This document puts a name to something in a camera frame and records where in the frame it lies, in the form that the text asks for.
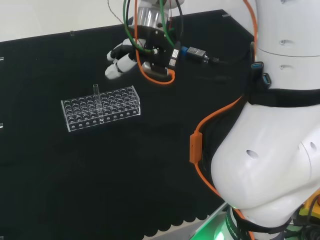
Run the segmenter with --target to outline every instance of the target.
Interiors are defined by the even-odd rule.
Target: robot finger
[[[105,71],[105,76],[110,80],[119,78],[123,74],[129,72],[136,64],[135,55],[128,53],[117,62],[110,65]]]
[[[146,41],[144,39],[139,39],[138,44],[141,46],[142,44],[145,44],[145,42]],[[115,63],[117,62],[115,60],[119,60],[131,52],[134,52],[134,48],[130,42],[130,39],[126,39],[123,41],[123,43],[120,43],[112,51],[110,51],[106,57],[109,62]]]

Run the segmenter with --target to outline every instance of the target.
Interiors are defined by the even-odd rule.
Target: black table surface
[[[183,45],[222,60],[253,37],[223,10],[186,15]],[[238,98],[247,60],[182,61],[170,86],[137,68],[106,80],[123,26],[0,43],[0,236],[5,240],[141,240],[201,220],[222,200],[189,163],[198,123]],[[134,86],[141,115],[69,133],[61,100]]]

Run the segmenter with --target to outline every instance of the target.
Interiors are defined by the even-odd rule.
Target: orange cable
[[[137,43],[138,42],[138,0],[135,0],[134,1],[134,38],[135,38],[135,42]],[[139,56],[139,51],[136,49],[135,50],[135,53],[136,53],[136,61],[138,62],[138,66],[139,66],[139,69],[140,69],[140,72],[142,73],[142,75],[148,79],[149,81],[155,83],[155,84],[160,84],[160,85],[169,85],[171,83],[174,82],[175,78],[176,78],[176,73],[175,71],[171,70],[171,69],[168,69],[168,73],[169,75],[171,75],[171,80],[170,81],[157,81],[157,80],[154,80],[152,79],[151,77],[149,77],[144,69],[142,68],[142,65],[141,65],[141,62],[140,62],[140,56]]]
[[[257,23],[255,12],[252,9],[248,0],[243,0],[243,2],[246,5],[246,7],[248,8],[250,15],[251,15],[251,18],[252,18],[253,31],[254,31],[254,56],[256,56],[257,44],[258,44],[258,23]]]
[[[203,119],[203,120],[198,124],[198,126],[196,127],[195,132],[200,132],[200,128],[202,127],[203,124],[205,124],[208,120],[212,119],[213,117],[215,117],[215,116],[217,116],[217,115],[219,115],[219,114],[221,114],[221,113],[223,113],[223,112],[231,109],[237,102],[239,102],[239,100],[240,100],[241,98],[242,98],[242,96],[239,97],[237,100],[235,100],[233,103],[230,103],[229,105],[224,106],[223,108],[215,111],[214,113],[211,113],[209,116],[207,116],[205,119]]]
[[[240,100],[241,98],[242,98],[242,96],[239,97],[236,101],[230,103],[229,105],[227,105],[227,106],[225,106],[225,107],[223,107],[223,108],[215,111],[214,113],[210,114],[209,116],[207,116],[205,119],[203,119],[203,120],[198,124],[198,126],[196,127],[196,130],[195,130],[194,132],[195,132],[195,133],[199,133],[199,132],[200,132],[200,128],[201,128],[208,120],[210,120],[210,119],[218,116],[219,114],[221,114],[221,113],[223,113],[223,112],[231,109],[236,103],[239,102],[239,100]],[[220,193],[217,191],[217,189],[215,189],[215,188],[207,181],[207,179],[205,178],[205,176],[204,176],[204,175],[202,174],[202,172],[200,171],[198,162],[196,162],[196,163],[194,164],[194,166],[195,166],[196,172],[198,173],[198,175],[199,175],[199,177],[202,179],[202,181],[204,181],[204,183],[205,183],[218,197],[221,198],[221,195],[220,195]],[[240,218],[242,218],[243,220],[246,219],[245,216],[240,212],[239,209],[235,209],[235,208],[234,208],[234,210],[235,210],[235,212],[239,215]],[[251,240],[255,240],[254,234],[253,234],[251,231],[248,231],[248,232],[249,232],[249,235],[250,235]]]

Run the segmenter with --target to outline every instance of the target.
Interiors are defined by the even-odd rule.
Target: glass test tube
[[[102,104],[100,99],[100,92],[99,92],[99,86],[98,84],[93,85],[93,92],[94,92],[94,98],[95,98],[95,109],[98,112],[99,115],[99,121],[104,121],[104,114],[102,112]]]

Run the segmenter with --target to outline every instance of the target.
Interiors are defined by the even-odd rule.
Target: test tube rack
[[[69,132],[126,119],[141,114],[140,98],[134,86],[93,95],[62,100],[61,106]]]

